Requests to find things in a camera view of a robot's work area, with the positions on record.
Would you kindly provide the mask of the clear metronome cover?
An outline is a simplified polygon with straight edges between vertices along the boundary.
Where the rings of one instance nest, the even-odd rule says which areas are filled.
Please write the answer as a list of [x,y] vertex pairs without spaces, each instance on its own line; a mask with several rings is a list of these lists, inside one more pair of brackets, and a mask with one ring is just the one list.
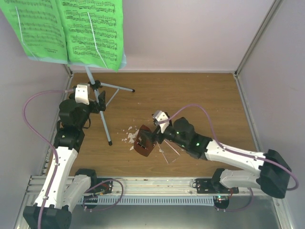
[[161,144],[157,143],[157,146],[168,165],[180,157],[179,147],[171,141],[163,140]]

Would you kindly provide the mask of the wooden metronome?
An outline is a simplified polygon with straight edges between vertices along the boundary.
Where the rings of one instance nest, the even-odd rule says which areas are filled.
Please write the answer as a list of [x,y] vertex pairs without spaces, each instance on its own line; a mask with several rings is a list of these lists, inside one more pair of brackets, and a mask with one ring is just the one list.
[[148,157],[156,145],[155,134],[149,127],[142,125],[139,129],[136,139],[134,141],[134,150],[144,156]]

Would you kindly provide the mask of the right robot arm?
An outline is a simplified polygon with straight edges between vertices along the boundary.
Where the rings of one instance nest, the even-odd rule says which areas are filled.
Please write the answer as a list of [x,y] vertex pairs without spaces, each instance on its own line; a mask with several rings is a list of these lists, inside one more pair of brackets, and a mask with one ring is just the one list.
[[262,190],[274,198],[284,198],[288,191],[289,165],[275,150],[251,152],[222,145],[217,140],[195,132],[194,126],[184,117],[171,122],[166,113],[154,117],[156,131],[153,139],[173,142],[195,159],[225,163],[238,171],[219,168],[215,171],[211,188],[222,193],[227,188],[246,187]]

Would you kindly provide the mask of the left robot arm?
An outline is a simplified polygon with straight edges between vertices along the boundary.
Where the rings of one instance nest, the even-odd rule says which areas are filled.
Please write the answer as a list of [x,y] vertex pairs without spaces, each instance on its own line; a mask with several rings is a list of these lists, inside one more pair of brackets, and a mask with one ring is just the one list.
[[80,169],[69,186],[66,182],[85,137],[85,124],[91,121],[90,114],[106,109],[105,94],[102,91],[96,101],[89,101],[87,90],[76,88],[60,103],[57,133],[50,144],[53,158],[49,172],[34,204],[23,211],[31,229],[68,229],[72,212],[83,194],[97,190],[93,169]]

